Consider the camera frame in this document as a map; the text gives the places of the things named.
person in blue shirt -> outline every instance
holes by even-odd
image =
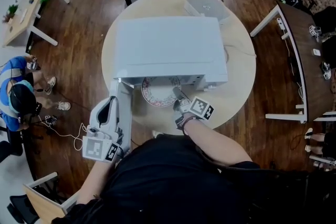
[[[32,55],[14,57],[0,73],[0,115],[13,132],[29,127],[22,118],[33,113],[38,103],[45,109],[69,110],[71,107],[68,102],[52,102],[48,98],[34,96],[34,86],[50,95],[56,84],[55,77],[47,81],[41,70],[26,73],[27,62],[34,59]]]

potted plant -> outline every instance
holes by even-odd
[[[6,15],[3,18],[3,23],[9,23],[9,21],[14,17],[15,12],[17,11],[18,5],[10,5]]]

blue shirt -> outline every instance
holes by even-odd
[[[8,69],[19,68],[19,69],[21,69],[22,74],[24,74],[25,70],[26,70],[26,65],[27,65],[26,59],[23,56],[18,56],[18,57],[15,57],[15,58],[12,58],[11,60],[9,60],[8,63],[4,66],[1,73],[8,70]],[[14,78],[14,80],[16,82],[20,82],[20,81],[24,80],[24,76],[16,77],[16,78]],[[0,85],[0,100],[1,100],[1,103],[4,104],[4,105],[9,105],[8,94],[7,94],[7,85],[9,83],[9,81],[10,81],[10,79],[6,79]],[[7,114],[5,114],[2,111],[0,111],[0,113],[1,113],[1,116],[2,116],[3,120],[5,121],[8,129],[15,132],[20,128],[20,122],[19,122],[18,119],[13,118],[11,116],[8,116]]]

wooden floor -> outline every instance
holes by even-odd
[[[224,4],[250,32],[276,1],[224,0]],[[70,111],[52,112],[59,116],[55,129],[60,134],[77,136],[80,123],[87,125],[90,110],[107,96],[101,71],[102,45],[110,25],[123,10],[124,0],[71,0],[69,5],[62,0],[50,0],[44,8],[37,27],[57,40],[58,46],[34,37],[32,54],[37,56],[47,76],[57,77],[53,100],[71,100]],[[312,164],[304,151],[304,140],[294,140],[292,146],[300,142],[295,150],[290,149],[290,143],[312,124],[265,119],[265,113],[269,112],[297,113],[295,105],[301,103],[298,87],[292,82],[287,66],[288,51],[281,40],[281,31],[273,22],[252,40],[257,54],[253,90],[242,109],[218,131],[239,142],[262,167],[269,167],[274,161],[279,169],[309,169]],[[321,126],[315,123],[314,128],[321,129]],[[83,159],[81,152],[74,149],[72,137],[47,135],[46,129],[38,126],[31,130],[44,136],[44,140],[36,141],[39,155],[27,146],[33,175],[40,178],[57,171],[60,189],[73,194],[81,187],[92,162]],[[136,123],[133,123],[132,136],[138,144],[151,137],[150,130]]]

white round table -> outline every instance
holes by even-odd
[[[185,0],[138,0],[127,7],[113,22],[104,40],[101,64],[107,87],[113,74],[114,48],[118,21],[123,19],[189,16],[184,9]],[[217,89],[203,92],[194,91],[192,86],[182,86],[182,90],[190,99],[199,96],[207,100],[214,113],[206,124],[216,128],[231,119],[246,102],[256,75],[256,58],[250,35],[236,15],[226,8],[230,16],[221,25],[223,44],[228,52],[228,82]],[[181,135],[173,121],[173,106],[157,108],[148,104],[141,94],[135,90],[132,105],[133,119],[138,123],[162,133]]]

